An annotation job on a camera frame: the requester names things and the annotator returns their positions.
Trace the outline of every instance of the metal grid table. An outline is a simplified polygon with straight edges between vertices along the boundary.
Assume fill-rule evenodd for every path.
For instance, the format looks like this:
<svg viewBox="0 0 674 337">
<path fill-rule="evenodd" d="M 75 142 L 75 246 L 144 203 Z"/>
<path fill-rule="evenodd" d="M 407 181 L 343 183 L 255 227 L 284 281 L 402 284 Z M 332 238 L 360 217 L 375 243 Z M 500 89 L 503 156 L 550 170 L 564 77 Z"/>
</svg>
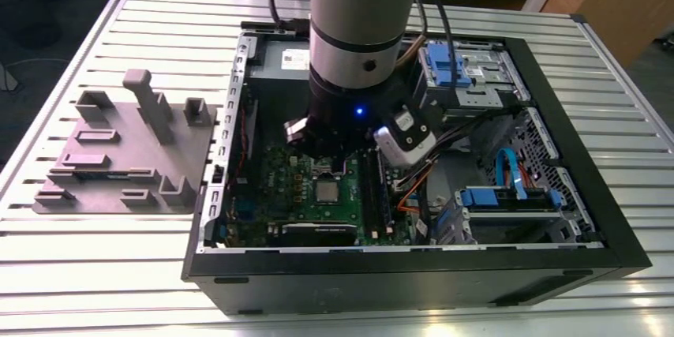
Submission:
<svg viewBox="0 0 674 337">
<path fill-rule="evenodd" d="M 278 0 L 278 7 L 282 17 L 304 17 L 308 1 Z M 674 327 L 671 132 L 586 25 L 563 15 L 447 10 L 456 33 L 527 40 L 653 268 L 532 307 L 224 316 L 180 280 L 191 215 L 37 215 L 31 204 L 79 117 L 80 93 L 101 89 L 113 101 L 131 100 L 123 73 L 141 68 L 169 102 L 196 96 L 221 107 L 239 24 L 267 21 L 267 0 L 109 0 L 0 176 L 0 331 L 665 335 Z M 412 10 L 410 29 L 419 24 Z"/>
</svg>

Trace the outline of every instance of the white label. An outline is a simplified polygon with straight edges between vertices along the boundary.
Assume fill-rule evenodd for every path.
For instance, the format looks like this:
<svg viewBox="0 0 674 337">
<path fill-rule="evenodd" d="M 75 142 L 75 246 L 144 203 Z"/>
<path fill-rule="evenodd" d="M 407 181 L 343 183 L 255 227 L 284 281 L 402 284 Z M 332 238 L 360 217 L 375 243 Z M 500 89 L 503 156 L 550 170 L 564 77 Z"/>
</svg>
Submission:
<svg viewBox="0 0 674 337">
<path fill-rule="evenodd" d="M 282 70 L 308 70 L 307 49 L 286 49 L 283 51 Z"/>
<path fill-rule="evenodd" d="M 474 75 L 475 77 L 484 77 L 484 74 L 482 73 L 482 70 L 479 70 L 479 69 L 471 69 L 470 67 L 466 68 L 466 74 L 467 75 Z"/>
<path fill-rule="evenodd" d="M 423 237 L 426 237 L 426 233 L 428 233 L 428 227 L 426 226 L 426 223 L 422 221 L 422 219 L 416 219 L 416 230 L 419 230 L 419 233 L 423 234 Z"/>
</svg>

